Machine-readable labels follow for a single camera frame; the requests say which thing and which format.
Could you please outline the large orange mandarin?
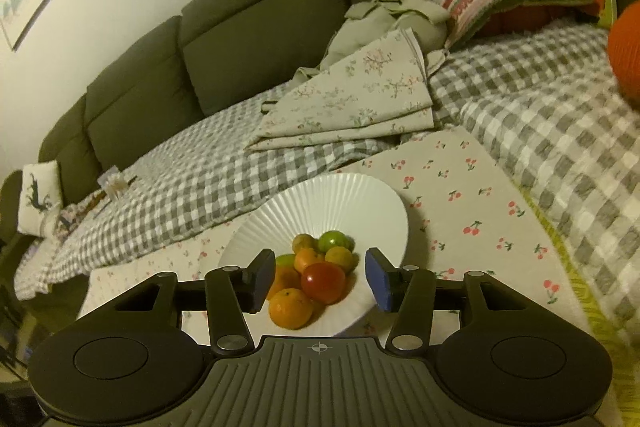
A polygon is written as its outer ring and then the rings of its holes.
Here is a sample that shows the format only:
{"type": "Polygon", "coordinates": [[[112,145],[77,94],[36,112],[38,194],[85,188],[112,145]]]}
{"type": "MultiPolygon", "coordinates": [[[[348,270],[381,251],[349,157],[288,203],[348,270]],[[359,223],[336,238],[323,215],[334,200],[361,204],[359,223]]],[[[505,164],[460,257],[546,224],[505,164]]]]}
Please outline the large orange mandarin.
{"type": "Polygon", "coordinates": [[[270,299],[269,316],[282,329],[300,329],[314,314],[314,304],[298,288],[284,288],[270,299]]]}

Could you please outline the green oval tomato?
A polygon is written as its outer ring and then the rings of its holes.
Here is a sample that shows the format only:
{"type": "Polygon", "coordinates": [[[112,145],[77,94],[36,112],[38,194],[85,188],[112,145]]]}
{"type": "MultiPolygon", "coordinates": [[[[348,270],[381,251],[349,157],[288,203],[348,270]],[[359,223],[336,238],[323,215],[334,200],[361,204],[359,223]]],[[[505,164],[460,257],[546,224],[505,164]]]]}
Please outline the green oval tomato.
{"type": "Polygon", "coordinates": [[[295,255],[294,254],[283,254],[276,257],[276,265],[278,267],[285,268],[294,268],[295,265],[295,255]]]}
{"type": "Polygon", "coordinates": [[[318,238],[318,249],[322,253],[327,253],[333,247],[343,247],[352,251],[354,242],[352,239],[341,231],[330,230],[324,232],[318,238]]]}

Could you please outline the small yellow fruit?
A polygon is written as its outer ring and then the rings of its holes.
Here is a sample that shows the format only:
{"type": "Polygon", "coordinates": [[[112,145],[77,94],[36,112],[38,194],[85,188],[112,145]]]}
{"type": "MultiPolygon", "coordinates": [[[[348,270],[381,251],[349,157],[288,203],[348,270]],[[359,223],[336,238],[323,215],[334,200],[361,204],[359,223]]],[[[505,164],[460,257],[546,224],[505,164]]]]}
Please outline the small yellow fruit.
{"type": "Polygon", "coordinates": [[[333,246],[324,255],[326,262],[338,265],[346,274],[355,269],[357,263],[355,255],[344,246],[333,246]]]}

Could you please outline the orange mandarin with spot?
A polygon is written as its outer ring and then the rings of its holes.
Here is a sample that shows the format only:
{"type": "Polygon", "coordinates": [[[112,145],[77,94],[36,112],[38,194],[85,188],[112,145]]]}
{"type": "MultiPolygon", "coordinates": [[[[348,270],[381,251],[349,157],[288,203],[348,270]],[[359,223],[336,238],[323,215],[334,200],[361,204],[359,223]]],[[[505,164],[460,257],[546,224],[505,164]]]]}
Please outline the orange mandarin with spot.
{"type": "Polygon", "coordinates": [[[303,274],[304,271],[311,265],[324,261],[324,254],[319,253],[314,248],[303,247],[294,256],[293,268],[299,273],[303,274]]]}

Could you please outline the red tomato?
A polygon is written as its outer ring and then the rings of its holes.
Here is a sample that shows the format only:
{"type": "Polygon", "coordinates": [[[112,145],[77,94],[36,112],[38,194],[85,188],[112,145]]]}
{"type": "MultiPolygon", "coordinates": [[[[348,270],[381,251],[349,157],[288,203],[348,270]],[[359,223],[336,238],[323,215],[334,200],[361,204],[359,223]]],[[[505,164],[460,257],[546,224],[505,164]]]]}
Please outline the red tomato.
{"type": "Polygon", "coordinates": [[[331,262],[308,265],[300,281],[303,292],[322,305],[333,305],[343,296],[346,275],[342,268],[331,262]]]}

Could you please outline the small yellow-green fruit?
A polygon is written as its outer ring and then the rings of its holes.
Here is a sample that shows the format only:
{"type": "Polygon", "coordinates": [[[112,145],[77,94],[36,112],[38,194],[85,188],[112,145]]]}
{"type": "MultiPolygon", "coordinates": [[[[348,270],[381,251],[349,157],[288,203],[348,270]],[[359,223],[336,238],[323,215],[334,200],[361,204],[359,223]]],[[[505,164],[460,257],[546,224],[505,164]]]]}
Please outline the small yellow-green fruit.
{"type": "Polygon", "coordinates": [[[317,249],[317,239],[310,234],[297,234],[292,240],[292,253],[296,255],[301,249],[317,249]]]}

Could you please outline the white ribbed plate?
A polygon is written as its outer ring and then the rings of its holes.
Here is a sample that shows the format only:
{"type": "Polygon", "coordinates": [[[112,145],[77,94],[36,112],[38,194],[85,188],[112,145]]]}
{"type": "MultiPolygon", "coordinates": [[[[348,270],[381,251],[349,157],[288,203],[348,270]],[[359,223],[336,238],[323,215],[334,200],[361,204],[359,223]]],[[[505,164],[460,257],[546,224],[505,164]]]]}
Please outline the white ribbed plate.
{"type": "Polygon", "coordinates": [[[354,242],[355,269],[346,274],[343,296],[333,305],[322,305],[300,329],[282,329],[271,321],[269,306],[247,317],[256,340],[267,335],[335,336],[362,319],[375,305],[366,280],[364,254],[376,247],[393,265],[400,265],[408,244],[409,225],[405,206],[397,192],[373,176],[335,173],[299,183],[274,196],[252,212],[220,259],[227,265],[248,265],[265,248],[276,256],[292,253],[297,234],[317,239],[337,230],[354,242]]]}

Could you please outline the cherry print cloth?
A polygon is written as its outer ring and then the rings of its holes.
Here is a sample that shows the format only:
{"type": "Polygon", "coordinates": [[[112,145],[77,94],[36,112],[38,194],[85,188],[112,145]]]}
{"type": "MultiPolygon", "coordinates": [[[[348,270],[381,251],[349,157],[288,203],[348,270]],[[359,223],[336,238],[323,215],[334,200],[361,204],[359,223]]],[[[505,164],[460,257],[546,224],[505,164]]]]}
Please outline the cherry print cloth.
{"type": "Polygon", "coordinates": [[[153,254],[94,271],[91,312],[153,274],[204,277],[244,267],[264,248],[287,254],[300,233],[337,230],[358,255],[381,249],[393,265],[446,282],[483,272],[579,327],[588,320],[535,213],[475,139],[460,129],[411,140],[298,184],[259,209],[153,254]]]}

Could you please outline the clear box of cotton swabs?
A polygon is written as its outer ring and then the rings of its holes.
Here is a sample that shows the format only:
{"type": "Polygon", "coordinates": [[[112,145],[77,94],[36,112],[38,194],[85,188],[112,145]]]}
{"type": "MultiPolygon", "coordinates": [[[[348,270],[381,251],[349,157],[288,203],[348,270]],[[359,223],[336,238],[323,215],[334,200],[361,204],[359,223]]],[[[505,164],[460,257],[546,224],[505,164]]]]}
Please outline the clear box of cotton swabs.
{"type": "Polygon", "coordinates": [[[117,166],[112,166],[102,173],[98,183],[109,200],[119,199],[129,188],[126,178],[117,166]]]}

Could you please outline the folded floral cloth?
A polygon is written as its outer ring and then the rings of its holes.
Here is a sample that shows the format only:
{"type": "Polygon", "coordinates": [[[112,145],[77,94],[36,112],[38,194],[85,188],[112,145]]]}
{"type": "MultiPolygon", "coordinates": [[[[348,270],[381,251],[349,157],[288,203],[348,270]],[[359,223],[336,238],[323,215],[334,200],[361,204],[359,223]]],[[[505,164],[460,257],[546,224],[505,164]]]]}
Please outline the folded floral cloth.
{"type": "Polygon", "coordinates": [[[446,61],[397,29],[288,92],[248,141],[250,150],[309,146],[430,130],[427,79],[446,61]]]}

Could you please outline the white embroidered deer pillow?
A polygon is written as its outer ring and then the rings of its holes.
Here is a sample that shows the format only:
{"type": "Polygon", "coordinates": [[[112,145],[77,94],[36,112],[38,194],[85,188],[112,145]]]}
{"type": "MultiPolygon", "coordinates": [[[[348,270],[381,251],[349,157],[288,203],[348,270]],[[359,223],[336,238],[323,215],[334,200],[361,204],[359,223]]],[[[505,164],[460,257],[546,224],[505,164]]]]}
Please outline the white embroidered deer pillow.
{"type": "Polygon", "coordinates": [[[56,160],[23,168],[17,231],[47,239],[54,235],[63,208],[60,169],[56,160]]]}

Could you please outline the grey checked blanket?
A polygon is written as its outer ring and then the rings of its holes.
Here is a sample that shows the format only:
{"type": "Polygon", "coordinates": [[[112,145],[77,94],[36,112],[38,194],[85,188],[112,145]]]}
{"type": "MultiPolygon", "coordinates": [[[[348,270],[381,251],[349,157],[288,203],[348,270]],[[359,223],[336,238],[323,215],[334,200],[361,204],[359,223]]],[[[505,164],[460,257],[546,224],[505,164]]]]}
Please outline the grey checked blanket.
{"type": "MultiPolygon", "coordinates": [[[[620,96],[608,32],[553,23],[452,54],[428,82],[438,127],[458,124],[544,212],[614,327],[639,338],[639,115],[620,96]]],[[[259,98],[201,120],[126,169],[122,207],[64,245],[36,242],[16,297],[80,305],[88,274],[246,213],[299,181],[399,146],[394,138],[253,152],[259,98]]]]}

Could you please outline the dark green sofa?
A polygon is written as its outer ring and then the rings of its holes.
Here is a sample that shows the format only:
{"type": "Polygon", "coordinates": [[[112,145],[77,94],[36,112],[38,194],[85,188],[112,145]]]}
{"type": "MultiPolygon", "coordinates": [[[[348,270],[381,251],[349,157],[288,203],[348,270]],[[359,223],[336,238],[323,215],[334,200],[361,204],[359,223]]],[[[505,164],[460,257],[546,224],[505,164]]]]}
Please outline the dark green sofa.
{"type": "Polygon", "coordinates": [[[72,139],[83,190],[188,124],[316,65],[359,0],[50,0],[1,53],[1,168],[72,139]]]}

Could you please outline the beige crumpled garment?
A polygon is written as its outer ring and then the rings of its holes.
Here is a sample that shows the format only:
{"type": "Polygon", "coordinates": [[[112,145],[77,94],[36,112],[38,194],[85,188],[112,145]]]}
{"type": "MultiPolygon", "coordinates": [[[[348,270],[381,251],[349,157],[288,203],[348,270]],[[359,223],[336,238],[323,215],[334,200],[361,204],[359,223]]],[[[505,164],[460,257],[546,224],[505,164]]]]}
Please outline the beige crumpled garment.
{"type": "Polygon", "coordinates": [[[298,87],[346,56],[396,29],[411,30],[423,54],[442,49],[448,36],[449,12],[426,0],[371,0],[353,4],[342,27],[330,40],[316,68],[299,67],[292,80],[298,87]]]}

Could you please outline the orange plush cushion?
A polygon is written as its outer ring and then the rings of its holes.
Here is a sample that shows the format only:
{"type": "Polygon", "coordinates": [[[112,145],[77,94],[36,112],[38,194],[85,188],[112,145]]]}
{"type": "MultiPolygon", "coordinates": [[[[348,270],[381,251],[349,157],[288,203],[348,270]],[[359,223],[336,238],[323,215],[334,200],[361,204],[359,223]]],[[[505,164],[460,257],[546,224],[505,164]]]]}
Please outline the orange plush cushion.
{"type": "Polygon", "coordinates": [[[631,3],[608,34],[608,61],[618,90],[634,107],[640,101],[640,1],[631,3]]]}

